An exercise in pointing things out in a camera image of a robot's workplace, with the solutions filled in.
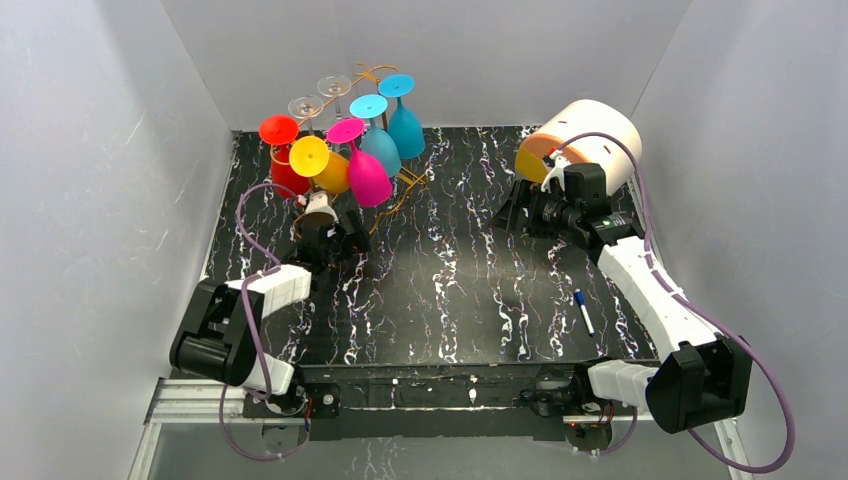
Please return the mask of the magenta wine glass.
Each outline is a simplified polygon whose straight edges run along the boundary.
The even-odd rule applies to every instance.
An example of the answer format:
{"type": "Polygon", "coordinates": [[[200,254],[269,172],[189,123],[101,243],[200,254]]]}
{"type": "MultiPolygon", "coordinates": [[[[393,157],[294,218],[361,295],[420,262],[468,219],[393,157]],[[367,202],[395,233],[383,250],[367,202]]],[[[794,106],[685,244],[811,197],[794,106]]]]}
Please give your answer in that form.
{"type": "Polygon", "coordinates": [[[365,132],[365,122],[359,118],[337,121],[327,133],[332,144],[347,144],[351,150],[348,180],[357,202],[362,207],[376,207],[389,199],[393,188],[382,164],[357,146],[365,132]]]}

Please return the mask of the yellow wine glass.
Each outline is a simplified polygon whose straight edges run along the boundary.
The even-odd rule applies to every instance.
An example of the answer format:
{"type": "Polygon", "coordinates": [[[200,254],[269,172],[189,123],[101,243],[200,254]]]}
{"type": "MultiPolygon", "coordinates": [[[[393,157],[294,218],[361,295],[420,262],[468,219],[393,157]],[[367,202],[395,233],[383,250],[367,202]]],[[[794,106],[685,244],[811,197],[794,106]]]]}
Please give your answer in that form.
{"type": "Polygon", "coordinates": [[[289,163],[295,173],[311,179],[318,187],[338,195],[349,190],[348,160],[330,150],[317,136],[296,140],[290,149],[289,163]]]}

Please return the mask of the gold wire glass rack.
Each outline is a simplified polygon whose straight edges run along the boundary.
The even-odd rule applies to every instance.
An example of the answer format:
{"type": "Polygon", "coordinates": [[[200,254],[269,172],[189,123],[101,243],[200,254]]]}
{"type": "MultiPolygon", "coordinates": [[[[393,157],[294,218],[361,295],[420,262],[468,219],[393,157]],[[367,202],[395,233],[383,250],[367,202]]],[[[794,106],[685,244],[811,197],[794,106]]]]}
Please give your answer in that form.
{"type": "MultiPolygon", "coordinates": [[[[387,77],[389,75],[397,74],[397,73],[401,74],[399,68],[395,65],[392,65],[392,64],[378,64],[378,65],[370,66],[365,62],[358,62],[357,65],[356,65],[356,69],[355,69],[355,71],[353,72],[352,75],[347,76],[347,75],[343,74],[343,75],[345,75],[345,76],[347,76],[348,78],[351,79],[352,88],[347,95],[345,95],[344,97],[341,97],[339,99],[339,102],[340,102],[340,105],[341,105],[341,112],[343,114],[343,118],[341,120],[347,119],[347,118],[356,118],[356,117],[353,117],[351,115],[350,111],[349,111],[350,104],[356,98],[358,98],[362,95],[366,95],[366,94],[379,94],[379,95],[381,95],[378,92],[378,86],[379,86],[380,82],[385,77],[387,77]]],[[[331,126],[333,126],[337,121],[339,121],[339,120],[336,120],[334,118],[333,108],[331,106],[325,105],[326,98],[323,97],[322,95],[320,95],[319,92],[317,92],[317,94],[315,94],[314,96],[317,96],[324,101],[323,111],[317,117],[312,118],[312,119],[299,120],[299,119],[296,119],[293,116],[291,116],[289,111],[287,112],[287,114],[284,115],[284,116],[289,116],[289,117],[293,118],[294,120],[296,120],[298,122],[300,132],[299,132],[296,140],[298,140],[302,137],[305,137],[305,136],[310,136],[310,135],[317,136],[317,137],[323,139],[328,144],[331,151],[342,155],[349,162],[350,158],[351,158],[351,150],[350,150],[349,146],[347,144],[332,144],[327,140],[326,133],[327,133],[328,129],[331,126]]],[[[396,100],[392,99],[392,98],[386,98],[386,99],[388,100],[388,109],[381,117],[379,117],[376,120],[376,123],[379,125],[380,128],[382,128],[382,129],[384,129],[385,131],[388,132],[389,119],[391,118],[392,114],[395,111],[396,100]]],[[[366,133],[368,126],[369,126],[369,123],[368,123],[367,120],[363,120],[363,121],[365,122],[365,132],[357,140],[357,146],[359,147],[359,149],[360,149],[361,139],[364,136],[364,134],[366,133]]],[[[407,160],[401,159],[401,169],[400,169],[400,172],[395,177],[390,178],[388,176],[389,180],[391,182],[391,186],[393,188],[392,194],[390,195],[389,199],[386,200],[381,205],[378,205],[376,207],[364,207],[364,208],[375,208],[378,211],[377,214],[376,214],[375,220],[374,220],[374,224],[368,230],[370,233],[374,233],[377,230],[378,226],[381,224],[381,222],[386,217],[394,214],[403,205],[406,197],[415,187],[417,187],[419,185],[425,185],[426,184],[427,180],[426,180],[425,175],[416,174],[412,170],[410,170],[408,167],[405,166],[404,163],[407,160]]],[[[310,181],[311,187],[310,187],[310,190],[306,193],[306,195],[305,196],[298,196],[296,198],[288,198],[288,199],[293,200],[295,202],[295,204],[298,207],[301,208],[301,211],[299,213],[295,214],[293,219],[292,219],[293,225],[297,225],[297,223],[302,218],[302,215],[305,211],[307,201],[308,201],[310,194],[313,193],[313,192],[323,190],[320,187],[318,187],[311,179],[309,179],[309,178],[307,178],[307,179],[310,181]]],[[[349,195],[356,202],[356,204],[358,206],[362,207],[357,202],[351,187],[349,188],[348,191],[346,191],[342,194],[333,195],[333,194],[328,193],[328,195],[330,196],[330,199],[331,199],[331,206],[339,198],[341,198],[345,195],[349,195]]]]}

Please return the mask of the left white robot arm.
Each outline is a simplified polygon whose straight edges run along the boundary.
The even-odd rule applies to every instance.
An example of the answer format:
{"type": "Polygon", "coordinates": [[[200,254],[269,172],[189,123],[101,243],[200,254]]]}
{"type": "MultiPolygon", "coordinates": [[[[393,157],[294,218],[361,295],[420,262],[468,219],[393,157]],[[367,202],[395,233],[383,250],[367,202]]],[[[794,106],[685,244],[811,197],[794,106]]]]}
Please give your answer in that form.
{"type": "Polygon", "coordinates": [[[329,266],[370,250],[369,233],[354,210],[345,221],[327,209],[308,213],[299,231],[281,264],[254,280],[206,278],[196,285],[170,348],[174,369],[269,396],[287,393],[295,367],[264,351],[261,321],[307,300],[329,266]]]}

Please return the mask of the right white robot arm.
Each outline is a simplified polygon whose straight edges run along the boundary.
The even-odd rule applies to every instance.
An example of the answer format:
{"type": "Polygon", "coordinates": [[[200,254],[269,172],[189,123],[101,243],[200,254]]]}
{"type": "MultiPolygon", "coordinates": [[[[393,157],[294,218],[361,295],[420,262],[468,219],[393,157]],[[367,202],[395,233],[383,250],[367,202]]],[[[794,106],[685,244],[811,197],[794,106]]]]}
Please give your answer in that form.
{"type": "Polygon", "coordinates": [[[570,385],[545,402],[582,406],[612,401],[648,411],[667,433],[738,417],[746,409],[752,358],[741,343],[681,305],[671,281],[658,282],[659,263],[648,264],[644,231],[613,210],[603,169],[569,165],[550,190],[514,182],[491,221],[533,238],[561,235],[587,252],[634,310],[654,342],[657,368],[600,357],[579,363],[570,385]]]}

